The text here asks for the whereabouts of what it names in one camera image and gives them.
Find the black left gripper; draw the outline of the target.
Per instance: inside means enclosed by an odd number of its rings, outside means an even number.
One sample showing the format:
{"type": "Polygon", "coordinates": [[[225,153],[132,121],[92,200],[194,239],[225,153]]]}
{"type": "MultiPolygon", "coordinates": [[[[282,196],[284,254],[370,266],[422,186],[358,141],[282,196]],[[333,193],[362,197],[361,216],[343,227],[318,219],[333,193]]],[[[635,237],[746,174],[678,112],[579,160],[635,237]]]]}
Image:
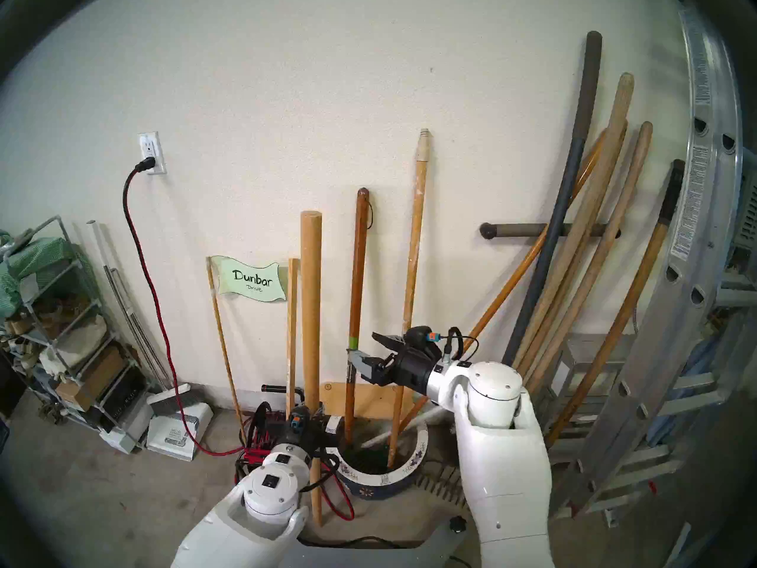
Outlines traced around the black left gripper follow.
{"type": "Polygon", "coordinates": [[[286,419],[268,402],[261,403],[261,411],[266,414],[264,430],[272,437],[272,445],[294,445],[310,456],[321,449],[342,450],[346,446],[343,416],[328,416],[324,427],[322,418],[313,415],[305,403],[296,405],[286,419]]]}

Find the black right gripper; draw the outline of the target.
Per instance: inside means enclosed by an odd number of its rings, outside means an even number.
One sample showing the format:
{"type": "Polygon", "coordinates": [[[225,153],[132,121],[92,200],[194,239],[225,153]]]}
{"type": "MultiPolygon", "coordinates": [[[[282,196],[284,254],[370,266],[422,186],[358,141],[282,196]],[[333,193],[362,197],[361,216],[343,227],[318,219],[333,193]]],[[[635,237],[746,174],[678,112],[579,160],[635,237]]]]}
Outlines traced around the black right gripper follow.
{"type": "Polygon", "coordinates": [[[439,336],[384,335],[373,332],[372,338],[392,354],[374,357],[359,349],[348,349],[349,364],[360,377],[373,385],[394,383],[414,391],[426,391],[431,372],[442,359],[439,336]]]}

